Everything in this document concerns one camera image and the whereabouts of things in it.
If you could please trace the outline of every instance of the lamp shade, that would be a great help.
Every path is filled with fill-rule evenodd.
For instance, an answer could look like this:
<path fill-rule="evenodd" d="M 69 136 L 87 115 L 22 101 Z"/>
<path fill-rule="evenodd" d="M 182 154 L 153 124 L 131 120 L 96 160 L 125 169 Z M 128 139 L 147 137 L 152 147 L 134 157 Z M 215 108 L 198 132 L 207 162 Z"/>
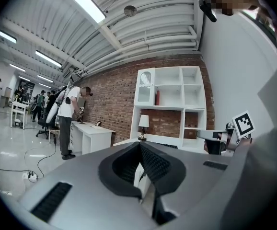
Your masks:
<path fill-rule="evenodd" d="M 141 115 L 138 126 L 140 126 L 140 127 L 149 127 L 149 116 L 148 115 Z"/>

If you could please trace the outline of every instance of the white shelf unit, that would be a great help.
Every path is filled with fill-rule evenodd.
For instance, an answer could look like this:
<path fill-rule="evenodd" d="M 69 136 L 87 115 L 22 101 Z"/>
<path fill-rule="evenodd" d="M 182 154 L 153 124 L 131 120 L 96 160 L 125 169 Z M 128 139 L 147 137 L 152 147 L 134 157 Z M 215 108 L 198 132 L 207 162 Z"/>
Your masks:
<path fill-rule="evenodd" d="M 203 84 L 199 67 L 182 67 L 181 69 L 183 84 Z"/>
<path fill-rule="evenodd" d="M 157 91 L 160 92 L 159 105 L 155 105 Z M 206 153 L 203 139 L 184 138 L 185 130 L 191 129 L 196 132 L 207 127 L 206 97 L 199 67 L 180 66 L 139 70 L 130 139 L 137 138 L 139 134 L 141 109 L 172 110 L 181 113 L 179 138 L 149 135 L 152 141 L 162 138 L 163 143 L 178 144 L 179 149 Z M 185 115 L 191 112 L 198 114 L 197 127 L 185 127 Z"/>
<path fill-rule="evenodd" d="M 205 90 L 203 85 L 184 85 L 186 108 L 205 108 Z"/>
<path fill-rule="evenodd" d="M 181 74 L 179 68 L 156 68 L 155 85 L 181 85 Z"/>
<path fill-rule="evenodd" d="M 156 85 L 155 93 L 160 92 L 159 105 L 183 108 L 181 85 Z"/>

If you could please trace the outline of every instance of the curved white object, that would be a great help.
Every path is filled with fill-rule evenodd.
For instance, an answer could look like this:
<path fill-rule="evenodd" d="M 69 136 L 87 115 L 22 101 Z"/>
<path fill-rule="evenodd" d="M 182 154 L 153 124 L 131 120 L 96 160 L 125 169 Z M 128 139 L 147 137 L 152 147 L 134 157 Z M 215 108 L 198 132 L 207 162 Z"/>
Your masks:
<path fill-rule="evenodd" d="M 50 112 L 48 113 L 46 123 L 49 124 L 53 117 L 57 114 L 58 112 L 58 104 L 54 102 L 52 108 L 50 109 Z"/>
<path fill-rule="evenodd" d="M 35 109 L 36 109 L 36 103 L 33 103 L 31 106 L 31 112 L 34 112 Z"/>

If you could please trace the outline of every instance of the power strip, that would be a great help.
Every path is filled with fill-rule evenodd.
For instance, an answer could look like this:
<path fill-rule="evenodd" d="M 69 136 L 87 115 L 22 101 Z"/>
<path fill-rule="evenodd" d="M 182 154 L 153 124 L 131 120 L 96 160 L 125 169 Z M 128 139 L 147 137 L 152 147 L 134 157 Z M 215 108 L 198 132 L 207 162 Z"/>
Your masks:
<path fill-rule="evenodd" d="M 36 183 L 37 182 L 37 174 L 33 173 L 32 171 L 28 171 L 23 173 L 23 179 L 29 180 L 30 182 Z"/>

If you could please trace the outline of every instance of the ceiling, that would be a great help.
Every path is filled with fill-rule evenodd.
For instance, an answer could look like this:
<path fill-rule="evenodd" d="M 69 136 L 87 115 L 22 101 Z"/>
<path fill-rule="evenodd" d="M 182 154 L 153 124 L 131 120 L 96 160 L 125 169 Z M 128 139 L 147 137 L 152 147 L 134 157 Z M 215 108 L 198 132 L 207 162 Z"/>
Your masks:
<path fill-rule="evenodd" d="M 0 36 L 0 60 L 24 68 L 23 77 L 39 80 L 39 74 L 59 87 L 69 81 L 63 78 L 68 69 L 86 76 L 123 62 L 198 49 L 203 23 L 198 0 L 93 1 L 106 15 L 99 24 L 74 0 L 11 0 L 0 15 L 0 30 L 17 43 Z M 132 17 L 124 14 L 129 5 L 137 9 Z"/>

